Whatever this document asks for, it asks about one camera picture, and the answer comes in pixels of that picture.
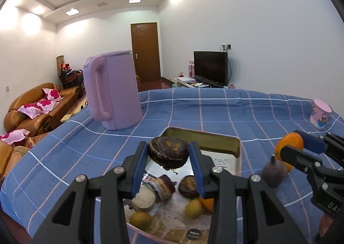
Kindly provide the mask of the person's right hand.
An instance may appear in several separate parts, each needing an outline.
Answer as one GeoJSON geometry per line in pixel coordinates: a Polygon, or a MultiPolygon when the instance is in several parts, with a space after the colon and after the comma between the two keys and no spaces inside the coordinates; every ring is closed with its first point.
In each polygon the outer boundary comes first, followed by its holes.
{"type": "Polygon", "coordinates": [[[326,232],[329,230],[329,227],[333,223],[333,218],[327,215],[326,213],[323,214],[321,221],[319,223],[318,234],[320,238],[323,238],[326,232]]]}

